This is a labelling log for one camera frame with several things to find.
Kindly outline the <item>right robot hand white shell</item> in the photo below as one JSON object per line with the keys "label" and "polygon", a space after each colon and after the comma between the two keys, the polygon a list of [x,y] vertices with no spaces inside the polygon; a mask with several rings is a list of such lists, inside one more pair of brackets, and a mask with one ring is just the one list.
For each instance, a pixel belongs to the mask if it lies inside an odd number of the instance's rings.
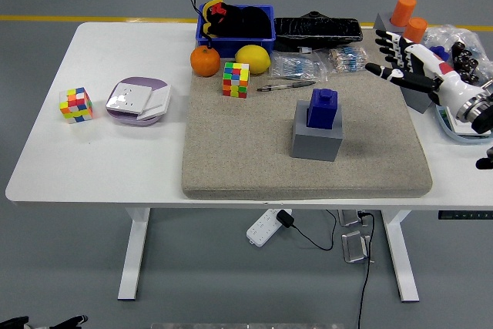
{"label": "right robot hand white shell", "polygon": [[368,63],[365,69],[397,86],[432,95],[432,100],[458,114],[466,103],[484,90],[464,82],[449,64],[424,45],[393,32],[376,31],[376,44],[392,64]]}

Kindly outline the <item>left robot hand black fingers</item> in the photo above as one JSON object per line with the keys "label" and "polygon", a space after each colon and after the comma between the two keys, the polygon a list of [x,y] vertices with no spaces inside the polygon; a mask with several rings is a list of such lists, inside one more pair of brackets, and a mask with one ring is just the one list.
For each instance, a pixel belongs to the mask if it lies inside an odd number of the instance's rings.
{"label": "left robot hand black fingers", "polygon": [[[84,314],[71,317],[59,324],[48,326],[51,329],[77,329],[88,321],[88,317]],[[1,329],[23,329],[31,328],[29,325],[29,316],[13,317],[1,322]]]}

